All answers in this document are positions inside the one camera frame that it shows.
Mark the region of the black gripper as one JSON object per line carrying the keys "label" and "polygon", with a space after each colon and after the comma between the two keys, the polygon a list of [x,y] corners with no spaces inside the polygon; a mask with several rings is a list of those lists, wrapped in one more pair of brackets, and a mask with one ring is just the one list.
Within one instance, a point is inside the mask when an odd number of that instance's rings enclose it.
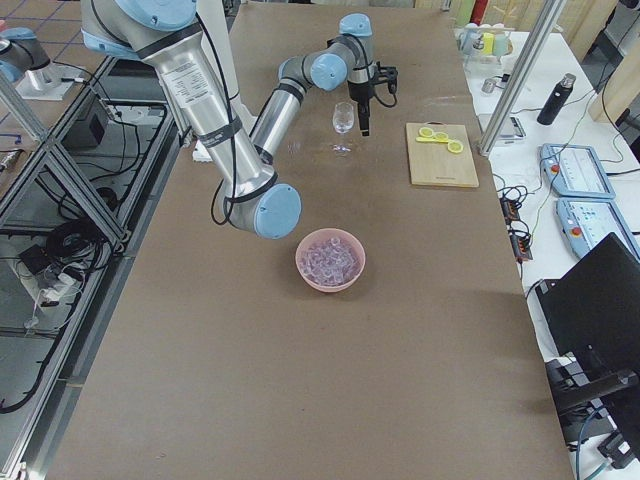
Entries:
{"label": "black gripper", "polygon": [[[398,70],[394,66],[383,66],[379,62],[353,70],[348,77],[349,95],[357,102],[359,131],[363,137],[370,135],[370,106],[375,98],[382,106],[393,108],[397,105]],[[377,94],[376,88],[385,85],[392,101],[387,103]]]}

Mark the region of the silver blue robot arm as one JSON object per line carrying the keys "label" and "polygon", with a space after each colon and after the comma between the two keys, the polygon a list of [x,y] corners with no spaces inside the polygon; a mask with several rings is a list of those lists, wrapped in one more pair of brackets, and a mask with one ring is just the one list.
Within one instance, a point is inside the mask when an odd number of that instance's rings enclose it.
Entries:
{"label": "silver blue robot arm", "polygon": [[223,179],[212,201],[221,224],[279,239],[296,227],[299,193],[281,183],[273,156],[307,92],[347,84],[359,128],[369,133],[376,88],[397,91],[397,70],[374,59],[370,19],[352,13],[324,50],[291,57],[258,116],[243,105],[221,1],[84,1],[85,46],[103,55],[151,66],[174,117],[186,123]]}

